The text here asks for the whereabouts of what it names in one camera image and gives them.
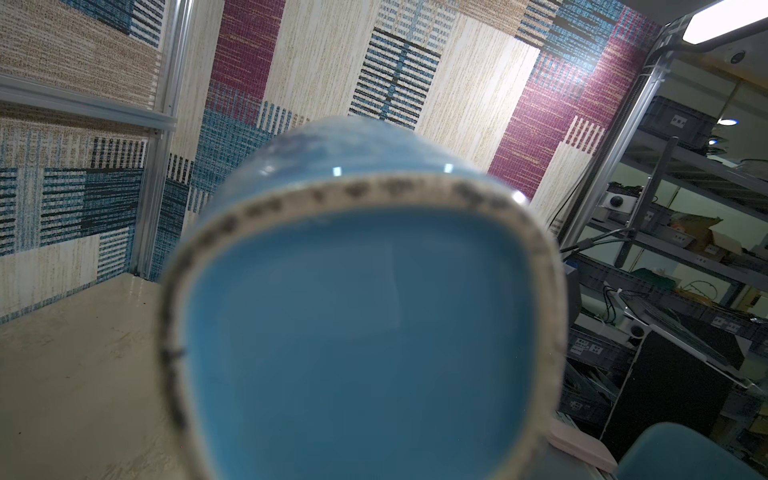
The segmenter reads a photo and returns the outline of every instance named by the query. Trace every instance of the patterned wallpaper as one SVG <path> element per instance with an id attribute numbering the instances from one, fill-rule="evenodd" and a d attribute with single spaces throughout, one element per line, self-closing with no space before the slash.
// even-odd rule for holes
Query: patterned wallpaper
<path id="1" fill-rule="evenodd" d="M 165 0 L 3 0 L 0 73 L 153 108 Z M 148 132 L 0 103 L 0 324 L 126 272 Z"/>
<path id="2" fill-rule="evenodd" d="M 414 130 L 546 219 L 658 30 L 614 0 L 227 0 L 191 172 L 169 167 L 151 278 L 246 156 L 328 115 Z"/>
<path id="3" fill-rule="evenodd" d="M 195 4 L 153 279 L 245 157 L 328 115 L 414 130 L 523 190 L 546 219 L 658 31 L 614 0 Z M 166 10 L 4 0 L 0 73 L 152 108 Z M 126 270 L 146 141 L 0 106 L 0 323 Z"/>

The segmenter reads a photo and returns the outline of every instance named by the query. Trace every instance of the ceiling light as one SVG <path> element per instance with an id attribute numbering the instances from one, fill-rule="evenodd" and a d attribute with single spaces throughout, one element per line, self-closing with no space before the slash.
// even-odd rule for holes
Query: ceiling light
<path id="1" fill-rule="evenodd" d="M 697 44 L 768 17 L 766 0 L 723 0 L 694 15 L 683 40 Z"/>

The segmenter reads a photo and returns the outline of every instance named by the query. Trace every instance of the pink object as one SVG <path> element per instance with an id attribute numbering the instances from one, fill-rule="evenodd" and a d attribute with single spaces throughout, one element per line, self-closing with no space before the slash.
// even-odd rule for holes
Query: pink object
<path id="1" fill-rule="evenodd" d="M 581 430 L 565 425 L 560 420 L 550 421 L 547 440 L 556 449 L 573 455 L 589 465 L 594 465 L 603 472 L 612 473 L 616 469 L 616 459 L 603 442 Z"/>

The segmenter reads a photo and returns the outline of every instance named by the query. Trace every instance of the speckled cup rim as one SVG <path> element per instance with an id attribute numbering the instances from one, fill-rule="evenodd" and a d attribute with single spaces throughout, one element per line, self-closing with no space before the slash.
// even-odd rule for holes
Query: speckled cup rim
<path id="1" fill-rule="evenodd" d="M 192 478 L 218 480 L 200 434 L 184 357 L 184 301 L 204 267 L 244 238 L 322 214 L 426 207 L 472 212 L 502 225 L 526 250 L 536 306 L 535 370 L 523 427 L 489 478 L 515 480 L 545 445 L 560 397 L 566 346 L 562 263 L 553 239 L 512 190 L 493 180 L 440 173 L 379 173 L 331 177 L 254 196 L 201 224 L 182 241 L 162 277 L 159 360 L 164 397 Z"/>

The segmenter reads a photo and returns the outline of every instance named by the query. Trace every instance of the shelf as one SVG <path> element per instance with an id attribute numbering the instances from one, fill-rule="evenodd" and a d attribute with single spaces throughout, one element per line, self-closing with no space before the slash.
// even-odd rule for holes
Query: shelf
<path id="1" fill-rule="evenodd" d="M 650 174 L 667 141 L 635 131 L 621 162 Z M 726 167 L 703 155 L 675 147 L 666 181 L 768 222 L 768 182 Z"/>
<path id="2" fill-rule="evenodd" d="M 618 228 L 624 228 L 624 225 L 610 220 L 605 222 L 592 220 L 589 223 L 589 227 L 602 232 L 609 232 Z M 680 248 L 672 243 L 665 242 L 664 240 L 660 240 L 644 232 L 638 232 L 633 243 L 652 252 L 677 260 L 680 263 L 697 270 L 704 270 L 723 280 L 745 283 L 746 285 L 753 286 L 763 292 L 768 291 L 768 276 L 765 276 L 762 273 L 754 272 L 752 270 L 739 270 L 731 266 L 723 265 L 722 263 L 702 257 L 690 250 L 685 250 L 684 248 Z"/>

